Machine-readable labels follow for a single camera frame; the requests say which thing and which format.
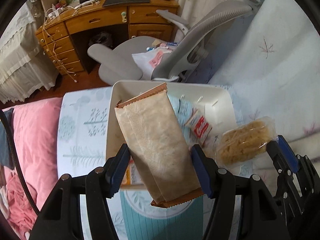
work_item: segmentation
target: chair armrest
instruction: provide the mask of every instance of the chair armrest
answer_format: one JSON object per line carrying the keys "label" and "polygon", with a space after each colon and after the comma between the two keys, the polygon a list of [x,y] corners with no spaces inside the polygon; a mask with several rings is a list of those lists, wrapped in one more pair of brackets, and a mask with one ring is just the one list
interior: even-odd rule
{"label": "chair armrest", "polygon": [[172,78],[153,78],[152,81],[175,82],[178,79],[178,76],[172,76]]}
{"label": "chair armrest", "polygon": [[179,17],[178,15],[169,12],[168,10],[156,10],[156,13],[164,19],[167,19],[168,21],[175,24],[182,31],[183,35],[186,36],[187,32],[189,31],[189,28],[187,27],[189,25],[188,21]]}

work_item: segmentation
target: lace curtain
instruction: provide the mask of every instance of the lace curtain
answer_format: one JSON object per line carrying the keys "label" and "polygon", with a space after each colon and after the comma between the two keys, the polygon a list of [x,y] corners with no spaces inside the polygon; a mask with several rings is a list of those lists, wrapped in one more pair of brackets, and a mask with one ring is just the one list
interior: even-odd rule
{"label": "lace curtain", "polygon": [[27,1],[0,38],[0,101],[24,101],[42,86],[55,85],[58,71],[38,44],[34,32],[43,13],[32,13],[36,4]]}

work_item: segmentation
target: pink sticker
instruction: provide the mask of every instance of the pink sticker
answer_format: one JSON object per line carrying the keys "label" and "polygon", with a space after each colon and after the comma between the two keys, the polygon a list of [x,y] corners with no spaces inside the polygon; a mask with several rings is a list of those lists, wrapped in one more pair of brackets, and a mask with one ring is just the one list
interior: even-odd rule
{"label": "pink sticker", "polygon": [[163,56],[163,51],[159,50],[156,54],[156,56],[149,61],[150,65],[155,68],[156,66],[159,65],[161,59],[162,59],[162,56]]}

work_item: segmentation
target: desk drawer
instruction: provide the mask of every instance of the desk drawer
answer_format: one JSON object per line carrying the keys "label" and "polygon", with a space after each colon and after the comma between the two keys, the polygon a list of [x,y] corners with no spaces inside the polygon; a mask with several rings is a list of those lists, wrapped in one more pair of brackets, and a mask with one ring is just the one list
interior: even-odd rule
{"label": "desk drawer", "polygon": [[73,44],[71,43],[69,36],[67,36],[60,40],[57,40],[56,42],[52,42],[48,44],[48,46],[44,45],[43,49],[48,54],[49,57],[52,57],[52,55],[54,55],[53,49],[56,54],[60,54],[65,51],[72,50],[74,49],[74,47],[73,47]]}
{"label": "desk drawer", "polygon": [[[74,49],[58,54],[57,59],[60,60],[63,64],[68,64],[70,62],[79,60],[78,55],[76,54],[76,51]],[[55,57],[50,57],[50,60],[56,67],[60,66]]]}
{"label": "desk drawer", "polygon": [[[125,12],[123,21],[121,13]],[[99,11],[85,13],[66,20],[66,26],[70,34],[81,31],[127,22],[127,7],[106,8]]]}
{"label": "desk drawer", "polygon": [[176,14],[177,8],[161,6],[129,6],[130,23],[162,23],[168,24],[168,21],[156,13],[156,10],[169,10]]}
{"label": "desk drawer", "polygon": [[[65,64],[64,65],[65,68],[67,70],[69,70],[70,72],[80,72],[80,71],[84,71],[81,63],[80,63],[80,60],[78,61],[75,61],[75,62],[71,62],[71,63],[68,63],[68,64]],[[59,66],[57,67],[58,71],[60,72],[61,75],[65,75],[67,74],[66,71],[63,69],[62,66]]]}
{"label": "desk drawer", "polygon": [[173,26],[169,24],[130,24],[129,36],[150,36],[170,41]]}
{"label": "desk drawer", "polygon": [[45,44],[46,44],[45,42],[47,42],[47,44],[49,44],[53,41],[56,41],[58,39],[61,39],[65,36],[69,35],[63,22],[56,24],[50,28],[47,28],[46,30],[47,30],[47,33],[49,33],[51,37],[48,36],[46,32],[44,32],[44,36],[43,36],[42,32],[36,35],[36,37],[39,40],[39,43],[42,46],[45,46]]}

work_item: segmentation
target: blue gripper pad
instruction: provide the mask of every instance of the blue gripper pad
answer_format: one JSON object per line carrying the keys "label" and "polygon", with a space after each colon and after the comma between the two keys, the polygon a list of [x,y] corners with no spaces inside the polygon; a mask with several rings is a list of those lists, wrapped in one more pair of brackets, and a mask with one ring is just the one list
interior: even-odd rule
{"label": "blue gripper pad", "polygon": [[202,191],[208,196],[208,198],[213,198],[212,183],[214,183],[215,170],[218,169],[218,166],[213,159],[207,158],[204,155],[204,152],[198,144],[195,144],[191,148],[191,159]]}
{"label": "blue gripper pad", "polygon": [[110,196],[119,191],[122,179],[130,161],[130,152],[127,144],[123,144],[106,171],[106,180],[111,185]]}
{"label": "blue gripper pad", "polygon": [[281,149],[283,157],[285,158],[288,166],[290,167],[290,170],[294,173],[297,173],[299,170],[299,162],[297,160],[297,157],[295,156],[294,152],[292,151],[289,144],[282,135],[278,135],[278,139],[279,147]]}

